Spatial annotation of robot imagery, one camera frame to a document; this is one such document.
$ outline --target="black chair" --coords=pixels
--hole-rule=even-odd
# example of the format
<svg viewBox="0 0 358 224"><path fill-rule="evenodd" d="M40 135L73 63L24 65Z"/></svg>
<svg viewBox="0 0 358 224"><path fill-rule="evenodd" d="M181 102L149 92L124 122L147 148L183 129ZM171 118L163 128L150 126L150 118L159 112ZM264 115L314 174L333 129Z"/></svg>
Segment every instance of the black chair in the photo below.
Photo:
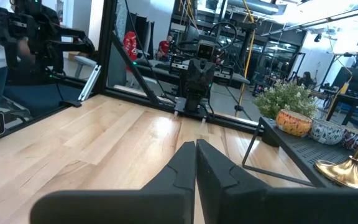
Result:
<svg viewBox="0 0 358 224"><path fill-rule="evenodd" d="M9 70L4 96L27 108L32 117L58 109L61 98L55 79L48 75L33 74L32 62L22 59L18 68ZM59 84L64 100L77 100L81 89Z"/></svg>

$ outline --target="light wood tabletop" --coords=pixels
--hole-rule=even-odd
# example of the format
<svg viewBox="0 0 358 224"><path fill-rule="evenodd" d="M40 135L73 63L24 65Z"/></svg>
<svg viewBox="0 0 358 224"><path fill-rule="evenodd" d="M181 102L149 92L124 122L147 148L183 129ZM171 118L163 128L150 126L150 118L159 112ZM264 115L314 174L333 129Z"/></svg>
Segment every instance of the light wood tabletop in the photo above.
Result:
<svg viewBox="0 0 358 224"><path fill-rule="evenodd" d="M28 223L33 204L57 190L140 189L185 141L205 139L240 164L251 137L95 96L0 139L0 223ZM248 165L307 180L282 150L259 138ZM304 187L250 173L274 187ZM195 223L204 223L198 193Z"/></svg>

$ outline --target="patterned pot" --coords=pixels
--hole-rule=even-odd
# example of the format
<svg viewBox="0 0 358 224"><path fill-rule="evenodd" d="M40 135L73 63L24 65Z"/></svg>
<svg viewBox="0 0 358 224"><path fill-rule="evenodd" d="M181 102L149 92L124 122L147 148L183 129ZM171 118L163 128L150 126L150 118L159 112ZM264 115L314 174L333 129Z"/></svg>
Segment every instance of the patterned pot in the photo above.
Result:
<svg viewBox="0 0 358 224"><path fill-rule="evenodd" d="M294 136L305 136L311 127L311 119L302 114L282 109L276 117L277 127Z"/></svg>
<svg viewBox="0 0 358 224"><path fill-rule="evenodd" d="M345 129L329 121L313 118L309 135L314 140L327 145L335 145L342 141Z"/></svg>
<svg viewBox="0 0 358 224"><path fill-rule="evenodd" d="M358 148L358 129L345 127L345 135L341 141L341 145L348 150L356 151Z"/></svg>

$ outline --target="brass stand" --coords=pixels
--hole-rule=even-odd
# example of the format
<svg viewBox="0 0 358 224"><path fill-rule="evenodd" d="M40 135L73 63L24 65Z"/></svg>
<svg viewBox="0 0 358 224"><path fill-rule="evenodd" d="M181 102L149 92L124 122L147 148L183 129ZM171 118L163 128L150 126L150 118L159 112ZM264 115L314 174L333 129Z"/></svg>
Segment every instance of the brass stand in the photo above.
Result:
<svg viewBox="0 0 358 224"><path fill-rule="evenodd" d="M349 156L342 164L318 160L315 166L320 173L335 183L358 189L358 148L354 156Z"/></svg>

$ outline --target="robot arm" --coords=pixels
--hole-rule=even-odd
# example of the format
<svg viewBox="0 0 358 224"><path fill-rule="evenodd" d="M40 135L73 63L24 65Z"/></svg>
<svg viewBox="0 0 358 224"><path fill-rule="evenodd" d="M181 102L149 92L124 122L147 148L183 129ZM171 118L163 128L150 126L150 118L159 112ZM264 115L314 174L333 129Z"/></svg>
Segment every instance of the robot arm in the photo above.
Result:
<svg viewBox="0 0 358 224"><path fill-rule="evenodd" d="M92 41L83 31L60 27L49 19L45 11L37 10L36 6L40 1L22 2L24 3L20 4L20 12L30 14L11 13L7 9L0 8L0 44L5 47L9 67L16 67L17 40L24 37L28 38L30 51L36 55L35 62L40 65L41 70L53 66L56 72L62 73L64 51L79 51L86 54L94 52ZM77 38L81 42L62 42L62 37Z"/></svg>

